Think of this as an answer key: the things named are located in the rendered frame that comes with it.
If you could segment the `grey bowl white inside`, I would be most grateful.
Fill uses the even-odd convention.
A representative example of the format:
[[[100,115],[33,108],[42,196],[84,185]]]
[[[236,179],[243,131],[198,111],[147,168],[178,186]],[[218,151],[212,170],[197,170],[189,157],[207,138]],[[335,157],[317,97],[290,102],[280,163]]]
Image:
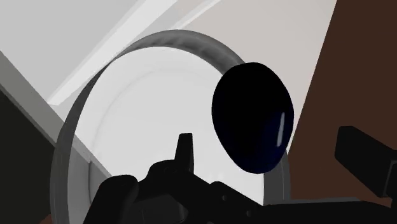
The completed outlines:
[[[288,159],[250,174],[225,153],[211,121],[221,76],[242,59],[218,40],[194,31],[161,31],[132,43],[81,91],[53,156],[50,204],[54,224],[83,224],[98,186],[117,174],[143,179],[174,156],[178,135],[193,135],[194,173],[222,181],[259,204],[291,195]]]

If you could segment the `dark blue egg-shaped object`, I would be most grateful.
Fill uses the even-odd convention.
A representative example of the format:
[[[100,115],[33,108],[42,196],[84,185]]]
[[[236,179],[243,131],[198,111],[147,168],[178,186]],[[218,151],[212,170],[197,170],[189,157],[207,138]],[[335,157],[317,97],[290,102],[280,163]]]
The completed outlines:
[[[294,108],[270,68],[248,62],[229,69],[216,85],[211,114],[221,145],[242,170],[263,174],[280,162],[293,130]]]

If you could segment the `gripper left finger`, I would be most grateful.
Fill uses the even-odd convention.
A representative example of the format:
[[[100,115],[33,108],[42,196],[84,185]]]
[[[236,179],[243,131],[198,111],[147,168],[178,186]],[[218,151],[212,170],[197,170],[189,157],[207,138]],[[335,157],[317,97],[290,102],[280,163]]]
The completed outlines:
[[[154,163],[143,180],[129,174],[104,180],[83,224],[132,224],[134,204],[163,195],[187,209],[181,224],[260,224],[260,204],[220,181],[207,183],[193,167],[193,136],[182,133],[174,159]]]

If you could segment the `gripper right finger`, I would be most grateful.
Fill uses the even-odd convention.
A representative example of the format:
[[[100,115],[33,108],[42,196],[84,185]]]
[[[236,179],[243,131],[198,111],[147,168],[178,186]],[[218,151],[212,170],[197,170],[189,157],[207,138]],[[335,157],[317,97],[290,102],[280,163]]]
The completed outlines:
[[[397,206],[397,150],[354,126],[341,126],[334,156],[372,193]]]

